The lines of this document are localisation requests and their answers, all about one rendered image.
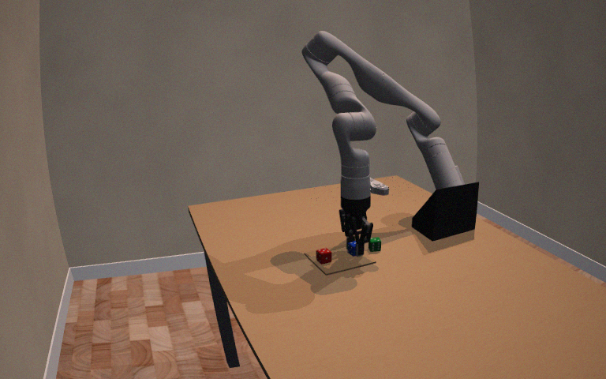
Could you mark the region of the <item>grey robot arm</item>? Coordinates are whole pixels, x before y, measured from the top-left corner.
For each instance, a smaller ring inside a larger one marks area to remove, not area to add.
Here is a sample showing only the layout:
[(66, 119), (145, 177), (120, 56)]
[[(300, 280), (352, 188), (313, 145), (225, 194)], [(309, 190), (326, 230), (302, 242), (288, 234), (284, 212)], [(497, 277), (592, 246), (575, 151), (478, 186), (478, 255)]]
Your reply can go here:
[(372, 139), (376, 134), (376, 122), (357, 99), (349, 81), (328, 71), (327, 65), (337, 55), (350, 64), (357, 83), (372, 98), (413, 111), (406, 122), (425, 159), (436, 190), (465, 185), (445, 141), (440, 137), (428, 139), (428, 135), (440, 126), (440, 117), (428, 104), (328, 32), (316, 33), (303, 47), (302, 55), (324, 87), (331, 107), (337, 114), (332, 129), (341, 157), (341, 197), (360, 200), (370, 197), (371, 193), (385, 196), (389, 194), (389, 188), (370, 178), (369, 154), (350, 145), (351, 141)]

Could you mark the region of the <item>blue die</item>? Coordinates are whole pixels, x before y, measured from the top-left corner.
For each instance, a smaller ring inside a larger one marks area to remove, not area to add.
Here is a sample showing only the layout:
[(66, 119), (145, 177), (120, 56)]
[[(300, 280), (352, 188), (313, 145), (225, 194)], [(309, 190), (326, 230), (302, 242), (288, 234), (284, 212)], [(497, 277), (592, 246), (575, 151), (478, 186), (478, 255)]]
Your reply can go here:
[(349, 242), (348, 243), (348, 253), (350, 255), (352, 255), (353, 257), (355, 256), (355, 249), (356, 249), (356, 241)]

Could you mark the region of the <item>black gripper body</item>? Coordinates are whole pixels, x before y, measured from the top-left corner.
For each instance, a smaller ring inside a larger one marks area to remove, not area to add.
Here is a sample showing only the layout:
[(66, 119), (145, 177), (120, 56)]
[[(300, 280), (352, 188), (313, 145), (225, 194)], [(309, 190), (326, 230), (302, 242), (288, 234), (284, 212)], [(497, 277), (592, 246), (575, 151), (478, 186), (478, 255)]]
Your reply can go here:
[[(350, 218), (351, 217), (355, 218), (357, 230), (360, 230), (363, 226), (362, 217), (364, 216), (367, 220), (366, 211), (370, 208), (370, 206), (371, 206), (371, 196), (368, 198), (365, 198), (365, 199), (360, 199), (360, 200), (350, 200), (350, 199), (341, 197), (341, 208), (343, 210), (345, 210), (345, 214), (350, 214)], [(353, 211), (353, 212), (347, 212), (347, 211)]]

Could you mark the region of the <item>tan square mat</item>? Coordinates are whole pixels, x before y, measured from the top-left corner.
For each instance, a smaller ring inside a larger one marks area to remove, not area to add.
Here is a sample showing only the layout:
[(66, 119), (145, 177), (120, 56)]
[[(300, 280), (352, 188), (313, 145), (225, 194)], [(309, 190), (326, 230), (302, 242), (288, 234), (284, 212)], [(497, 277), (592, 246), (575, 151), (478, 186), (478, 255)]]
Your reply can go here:
[(331, 262), (326, 264), (321, 264), (316, 260), (316, 250), (304, 253), (304, 255), (326, 276), (376, 263), (376, 261), (366, 253), (360, 257), (353, 257), (347, 252), (346, 244), (327, 249), (331, 251)]

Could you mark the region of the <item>green die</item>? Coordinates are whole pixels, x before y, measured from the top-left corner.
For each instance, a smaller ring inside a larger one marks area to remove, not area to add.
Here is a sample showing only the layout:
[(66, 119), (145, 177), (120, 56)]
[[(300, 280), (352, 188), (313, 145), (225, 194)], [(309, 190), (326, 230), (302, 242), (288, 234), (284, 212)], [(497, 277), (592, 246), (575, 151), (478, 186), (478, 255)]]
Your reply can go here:
[(380, 238), (371, 238), (368, 243), (370, 252), (381, 251), (381, 240)]

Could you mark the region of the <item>red die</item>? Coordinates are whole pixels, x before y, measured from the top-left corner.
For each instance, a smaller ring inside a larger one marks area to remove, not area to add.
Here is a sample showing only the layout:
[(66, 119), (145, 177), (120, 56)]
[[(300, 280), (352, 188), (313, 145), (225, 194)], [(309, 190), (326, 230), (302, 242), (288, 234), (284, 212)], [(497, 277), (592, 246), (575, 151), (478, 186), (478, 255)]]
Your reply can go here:
[(321, 264), (331, 262), (331, 251), (327, 248), (316, 251), (316, 260)]

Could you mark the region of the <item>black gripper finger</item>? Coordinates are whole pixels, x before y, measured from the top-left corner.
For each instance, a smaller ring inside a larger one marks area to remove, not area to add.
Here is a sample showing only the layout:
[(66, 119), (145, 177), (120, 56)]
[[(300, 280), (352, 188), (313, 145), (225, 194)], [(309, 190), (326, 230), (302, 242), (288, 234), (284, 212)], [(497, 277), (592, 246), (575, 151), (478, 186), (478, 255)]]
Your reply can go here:
[(346, 249), (347, 249), (348, 242), (354, 242), (355, 241), (355, 236), (353, 235), (353, 228), (350, 227), (350, 225), (349, 225), (349, 223), (350, 223), (350, 214), (346, 214), (345, 215), (345, 211), (342, 210), (342, 209), (340, 209), (339, 210), (339, 216), (340, 216), (340, 221), (341, 221), (342, 232), (345, 232), (345, 236), (346, 236)]
[[(355, 239), (356, 239), (355, 255), (357, 257), (364, 255), (364, 248), (365, 248), (364, 243), (370, 242), (372, 229), (373, 229), (373, 223), (369, 223), (364, 216), (362, 217), (362, 219), (363, 219), (363, 221), (362, 221), (363, 226), (361, 228), (361, 231), (357, 231), (355, 218), (354, 217), (350, 218), (350, 222), (351, 222), (352, 228), (353, 228), (353, 234), (355, 235)], [(359, 235), (361, 235), (360, 238), (359, 238)]]

